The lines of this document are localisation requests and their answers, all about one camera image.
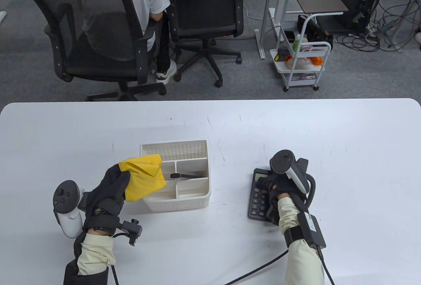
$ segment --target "yellow cloth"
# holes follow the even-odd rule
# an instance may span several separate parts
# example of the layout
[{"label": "yellow cloth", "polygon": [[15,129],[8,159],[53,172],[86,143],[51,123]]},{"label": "yellow cloth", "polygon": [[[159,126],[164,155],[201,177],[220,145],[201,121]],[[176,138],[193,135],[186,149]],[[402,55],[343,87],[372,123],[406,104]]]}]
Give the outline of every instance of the yellow cloth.
[{"label": "yellow cloth", "polygon": [[126,201],[138,201],[167,185],[161,165],[162,159],[159,154],[132,158],[118,164],[121,172],[130,172],[130,182],[125,190]]}]

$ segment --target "desk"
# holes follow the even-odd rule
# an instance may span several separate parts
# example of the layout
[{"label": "desk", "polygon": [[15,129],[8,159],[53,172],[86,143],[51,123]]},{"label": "desk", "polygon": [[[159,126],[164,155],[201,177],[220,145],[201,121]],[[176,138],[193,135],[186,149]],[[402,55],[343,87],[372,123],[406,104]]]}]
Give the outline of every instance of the desk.
[{"label": "desk", "polygon": [[[120,284],[219,285],[275,258],[275,226],[247,219],[251,174],[280,149],[309,159],[311,205],[340,285],[416,284],[421,110],[409,99],[16,103],[0,115],[2,284],[60,284],[72,259],[52,212],[64,179],[87,190],[141,143],[208,139],[207,208],[137,218],[136,247],[116,239]],[[282,284],[281,259],[244,284]]]}]

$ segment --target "office chair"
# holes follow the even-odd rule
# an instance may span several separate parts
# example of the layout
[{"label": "office chair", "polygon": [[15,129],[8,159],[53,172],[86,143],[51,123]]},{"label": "office chair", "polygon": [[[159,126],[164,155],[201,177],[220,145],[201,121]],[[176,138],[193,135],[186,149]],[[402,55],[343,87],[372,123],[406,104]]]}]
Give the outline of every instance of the office chair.
[{"label": "office chair", "polygon": [[[241,64],[241,52],[228,49],[211,47],[211,42],[216,37],[233,35],[237,37],[244,29],[243,0],[170,0],[167,8],[170,21],[171,37],[176,42],[176,55],[180,49],[196,52],[174,76],[175,81],[180,81],[182,73],[205,57],[218,80],[215,86],[220,88],[223,83],[222,74],[216,65],[213,55],[236,56],[236,63]],[[184,39],[199,39],[202,46],[182,44]]]},{"label": "office chair", "polygon": [[[163,83],[146,83],[149,70],[156,69],[154,52],[147,51],[158,23],[149,21],[143,35],[132,0],[34,0],[48,25],[44,29],[53,48],[54,71],[65,82],[74,77],[118,82],[120,90],[89,95],[86,100],[114,98],[137,100],[134,95],[159,91]],[[129,87],[128,82],[138,86]]]}]

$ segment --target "beige sleeve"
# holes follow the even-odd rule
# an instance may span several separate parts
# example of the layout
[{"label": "beige sleeve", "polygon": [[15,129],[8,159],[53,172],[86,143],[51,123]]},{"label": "beige sleeve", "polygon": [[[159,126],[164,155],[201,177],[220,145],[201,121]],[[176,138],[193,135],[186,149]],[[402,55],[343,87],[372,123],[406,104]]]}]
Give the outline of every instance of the beige sleeve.
[{"label": "beige sleeve", "polygon": [[82,243],[82,253],[78,258],[79,275],[92,275],[107,269],[107,265],[115,265],[112,253],[113,238],[86,234]]},{"label": "beige sleeve", "polygon": [[[278,201],[279,226],[282,234],[291,227],[298,226],[299,213],[292,199]],[[315,249],[309,247],[304,239],[296,240],[288,249],[285,285],[324,285],[323,266]]]}]

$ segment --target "white sneaker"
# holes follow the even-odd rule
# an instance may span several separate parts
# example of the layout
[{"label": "white sneaker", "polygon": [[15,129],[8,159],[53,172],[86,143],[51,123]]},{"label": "white sneaker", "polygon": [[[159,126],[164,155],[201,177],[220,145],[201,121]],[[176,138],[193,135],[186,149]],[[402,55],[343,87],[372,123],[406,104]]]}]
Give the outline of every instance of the white sneaker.
[{"label": "white sneaker", "polygon": [[170,81],[170,78],[176,73],[177,73],[176,62],[171,59],[170,67],[165,73],[157,72],[157,83],[163,83],[164,85],[166,85],[168,81]]}]

